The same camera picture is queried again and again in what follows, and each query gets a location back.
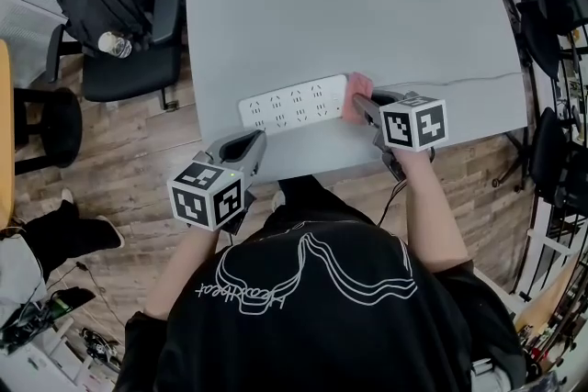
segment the black backpack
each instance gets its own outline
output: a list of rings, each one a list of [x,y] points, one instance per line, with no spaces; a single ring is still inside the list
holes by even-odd
[[[85,46],[85,52],[98,51],[98,39],[107,31],[130,40],[135,50],[147,49],[149,45],[151,23],[136,0],[57,0],[57,3],[68,18],[65,30]]]

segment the black pants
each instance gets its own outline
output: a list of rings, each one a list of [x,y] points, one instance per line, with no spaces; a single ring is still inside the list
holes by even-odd
[[[119,236],[104,220],[80,219],[77,207],[68,201],[56,211],[25,224],[22,236],[39,260],[45,281],[68,258],[115,248]]]
[[[350,207],[329,190],[324,189],[312,175],[280,180],[286,204],[276,209],[267,218],[262,235],[269,231],[289,229],[303,220],[344,220],[352,219],[373,225],[372,220],[361,211]]]

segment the chair wheel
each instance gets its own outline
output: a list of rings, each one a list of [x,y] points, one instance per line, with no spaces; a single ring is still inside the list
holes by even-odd
[[[165,113],[171,113],[172,111],[176,111],[179,108],[179,103],[177,100],[173,102],[168,102],[167,106],[165,107]]]

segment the wooden floor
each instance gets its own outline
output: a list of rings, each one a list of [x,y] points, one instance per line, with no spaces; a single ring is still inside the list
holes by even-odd
[[[80,61],[64,68],[60,83],[78,94]],[[175,97],[181,107],[174,113],[163,113],[154,95],[108,105],[80,98],[84,140],[76,162],[66,169],[50,168],[17,178],[16,212],[24,220],[56,209],[62,189],[68,187],[83,217],[105,215],[126,237],[123,249],[84,258],[102,286],[104,297],[123,322],[141,309],[149,287],[187,232],[185,224],[172,218],[165,186],[172,170],[203,146],[186,54]],[[29,112],[38,114],[35,108]],[[33,141],[17,158],[35,155],[39,148],[40,144]],[[497,190],[492,188],[491,181],[514,156],[512,145],[498,136],[444,149],[435,159],[435,168],[478,268],[507,289],[513,284],[525,245],[531,188],[516,194],[514,179]],[[346,175],[354,178],[337,181]],[[328,174],[323,181],[336,182],[332,189],[337,195],[376,221],[395,184],[380,164]],[[242,237],[259,228],[270,214],[276,188],[272,184],[254,190],[258,200],[243,225]],[[394,201],[383,226],[395,234],[405,234],[403,194]],[[221,243],[226,243],[222,236]],[[72,266],[74,263],[68,262],[52,273],[51,281]],[[89,275],[78,270],[52,290],[66,286],[87,287],[96,292]],[[122,326],[100,297],[73,316],[78,328],[86,326],[110,338],[124,338]]]

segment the cable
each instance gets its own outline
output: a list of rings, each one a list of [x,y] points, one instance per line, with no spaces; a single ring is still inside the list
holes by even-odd
[[[120,325],[122,325],[122,328],[124,329],[125,328],[125,324],[122,323],[122,321],[119,319],[119,316],[117,315],[117,313],[112,309],[112,307],[110,306],[110,304],[108,304],[108,301],[106,300],[106,298],[102,294],[102,287],[100,287],[98,285],[98,283],[96,282],[96,279],[94,279],[94,275],[92,274],[92,272],[90,271],[90,269],[85,264],[79,263],[79,262],[76,262],[76,266],[78,268],[80,268],[80,270],[87,271],[88,272],[88,274],[92,278],[92,283],[94,283],[94,286],[98,290],[98,294],[100,295],[100,297],[102,297],[102,301],[104,302],[104,305],[107,307],[108,310],[110,310],[110,313],[114,316],[114,318],[117,320],[117,322]]]
[[[59,268],[55,268],[55,271],[57,273],[59,273]],[[62,281],[63,285],[65,286],[65,289],[69,289],[69,286],[67,285],[67,283],[65,281]],[[79,308],[80,310],[82,310],[82,312],[84,312],[86,314],[86,316],[88,316],[90,319],[92,319],[92,321],[96,324],[99,325],[100,327],[102,327],[102,329],[104,329],[104,331],[106,331],[108,333],[108,335],[110,335],[112,338],[114,338],[117,342],[119,342],[119,344],[123,344],[123,342],[120,340],[120,338],[117,336],[117,334],[112,331],[109,327],[107,327],[104,323],[102,323],[100,320],[98,320],[93,314],[92,312],[90,312],[88,309],[86,309],[84,306],[81,306]]]
[[[433,85],[433,86],[440,86],[440,87],[447,87],[449,85],[455,84],[463,84],[465,82],[481,82],[481,81],[490,81],[490,80],[498,80],[503,79],[504,77],[510,77],[511,75],[522,75],[522,72],[513,72],[513,73],[501,73],[500,75],[494,75],[492,77],[466,77],[465,79],[455,79],[449,82],[401,82],[399,84],[390,84],[384,85],[380,88],[390,88],[390,87],[400,87],[405,85]]]
[[[23,314],[24,314],[24,313],[27,311],[27,307],[28,307],[28,305],[30,304],[30,300],[33,298],[33,296],[35,296],[35,293],[37,292],[37,289],[39,289],[39,286],[41,285],[41,283],[42,283],[43,281],[45,281],[45,280],[43,279],[43,272],[42,272],[42,270],[41,270],[41,275],[40,275],[40,280],[39,280],[39,282],[38,282],[38,283],[37,283],[37,285],[35,286],[35,289],[33,289],[33,292],[31,293],[31,295],[28,297],[28,299],[27,299],[27,302],[25,302],[25,305],[24,305],[24,306],[21,308],[21,310],[20,310],[20,315],[18,316],[18,319],[17,319],[17,325],[18,325],[18,324],[20,323],[20,321],[22,320],[22,316],[23,316]],[[7,329],[8,327],[10,327],[10,326],[12,326],[12,325],[14,325],[14,324],[15,324],[15,322],[12,322],[10,325],[8,325],[8,324],[5,324],[5,325],[3,325],[3,326],[2,326],[2,328],[0,329],[0,331],[4,331],[5,329]]]
[[[67,276],[69,273],[71,273],[73,270],[75,270],[78,266],[74,266],[70,271],[68,271],[66,274],[64,274],[61,278],[59,278],[57,281],[55,281],[55,283],[51,284],[47,290],[49,291],[52,287],[54,287],[57,283],[59,283],[65,276]]]
[[[429,154],[429,161],[433,162],[433,160],[435,159],[435,156],[436,156],[435,148],[432,147],[431,149],[429,149],[429,151],[431,152]],[[388,203],[386,203],[386,207],[384,207],[384,214],[382,214],[382,217],[379,220],[378,227],[381,227],[382,222],[384,222],[384,219],[386,218],[386,214],[388,214],[388,209],[390,207],[390,204],[392,203],[392,200],[400,193],[400,191],[402,191],[404,189],[404,187],[406,186],[406,183],[407,183],[406,180],[402,180],[401,182],[398,182],[396,184],[396,186],[394,186],[394,188],[392,189],[390,199],[388,200]]]
[[[401,182],[397,183],[396,186],[394,186],[394,189],[392,189],[390,199],[388,200],[388,203],[386,203],[386,207],[384,207],[384,214],[382,214],[382,217],[379,220],[378,227],[380,227],[382,225],[382,222],[384,222],[384,219],[386,218],[386,214],[388,214],[388,209],[390,207],[392,200],[396,197],[396,195],[400,193],[400,191],[404,189],[405,186],[406,180],[402,180]]]
[[[37,258],[36,256],[34,256],[34,258],[35,258],[35,262],[37,262],[37,265],[39,266],[39,273],[40,273],[39,282],[37,283],[37,285],[33,289],[33,292],[31,293],[31,295],[28,297],[27,302],[25,302],[25,305],[22,307],[22,310],[20,311],[20,315],[18,316],[17,324],[20,323],[20,321],[22,320],[22,316],[25,313],[25,311],[27,310],[27,307],[30,304],[30,300],[33,298],[33,296],[35,296],[37,289],[39,289],[39,286],[45,284],[45,276],[43,274],[43,266],[40,264],[39,258]]]

